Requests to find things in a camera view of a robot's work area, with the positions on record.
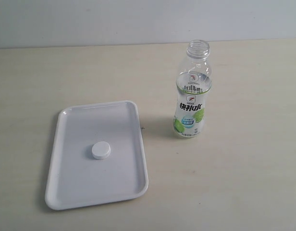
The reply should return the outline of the white bottle cap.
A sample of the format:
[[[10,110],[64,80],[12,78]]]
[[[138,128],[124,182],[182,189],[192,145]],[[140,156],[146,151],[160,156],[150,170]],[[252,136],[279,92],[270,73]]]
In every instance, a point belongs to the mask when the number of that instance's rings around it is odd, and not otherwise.
[[[92,146],[91,154],[94,159],[103,160],[111,154],[111,147],[107,142],[99,141]]]

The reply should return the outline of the clear plastic drink bottle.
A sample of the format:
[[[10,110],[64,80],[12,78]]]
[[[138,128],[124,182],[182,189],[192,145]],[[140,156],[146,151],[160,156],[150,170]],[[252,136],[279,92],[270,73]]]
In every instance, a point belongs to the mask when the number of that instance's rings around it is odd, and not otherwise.
[[[197,136],[204,126],[207,95],[212,87],[209,55],[208,42],[192,40],[186,49],[186,57],[178,69],[175,82],[177,104],[173,128],[185,138]]]

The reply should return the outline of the white plastic tray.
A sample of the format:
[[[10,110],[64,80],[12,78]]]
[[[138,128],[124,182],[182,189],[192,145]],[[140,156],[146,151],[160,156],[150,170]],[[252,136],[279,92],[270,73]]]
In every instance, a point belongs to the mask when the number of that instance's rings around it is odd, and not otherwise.
[[[111,154],[97,160],[92,146],[105,141]],[[72,106],[58,116],[45,202],[53,210],[131,200],[148,188],[137,105],[117,101]]]

